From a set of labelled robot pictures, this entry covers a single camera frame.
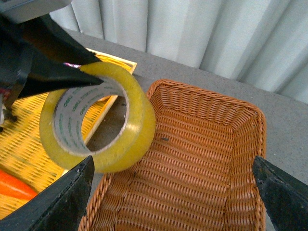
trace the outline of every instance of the gray surface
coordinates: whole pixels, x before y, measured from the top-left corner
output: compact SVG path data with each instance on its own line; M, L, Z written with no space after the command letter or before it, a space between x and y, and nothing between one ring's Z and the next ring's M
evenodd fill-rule
M69 34L87 48L137 62L134 76L144 91L168 78L255 104L267 119L267 159L308 184L307 104L78 32ZM268 217L267 230L274 230Z

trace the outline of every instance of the yellow tray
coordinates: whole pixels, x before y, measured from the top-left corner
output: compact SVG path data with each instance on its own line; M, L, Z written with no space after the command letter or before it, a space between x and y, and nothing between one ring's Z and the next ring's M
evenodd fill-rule
M136 63L115 56L93 51L104 62L117 64L133 73ZM17 122L5 121L0 133L0 168L41 192L65 172L50 160L39 137L39 117L47 93L17 100L13 113ZM87 143L117 96L106 97L96 102L87 111L82 123L82 134ZM0 219L6 217L26 200L0 195Z

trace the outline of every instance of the brown basket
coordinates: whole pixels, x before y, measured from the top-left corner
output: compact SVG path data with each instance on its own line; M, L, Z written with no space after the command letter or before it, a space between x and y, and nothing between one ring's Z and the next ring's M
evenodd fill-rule
M254 157L265 157L261 110L171 80L147 96L156 115L149 151L103 176L79 230L264 231L252 173Z

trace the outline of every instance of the yellow tape roll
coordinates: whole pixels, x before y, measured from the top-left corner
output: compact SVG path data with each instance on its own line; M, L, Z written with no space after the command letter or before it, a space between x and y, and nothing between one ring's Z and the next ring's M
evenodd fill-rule
M151 145L155 131L152 105L136 79L123 68L99 62L80 69L102 78L104 83L51 92L40 116L42 144L50 158L66 169L92 155L96 172L124 170L140 160ZM91 152L82 139L82 119L93 103L107 95L126 98L125 122L110 144Z

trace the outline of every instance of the basket bottom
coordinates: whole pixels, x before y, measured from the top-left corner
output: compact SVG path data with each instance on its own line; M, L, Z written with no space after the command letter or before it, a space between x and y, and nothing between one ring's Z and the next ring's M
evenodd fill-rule
M117 173L92 230L223 230L233 136L166 109L140 162Z

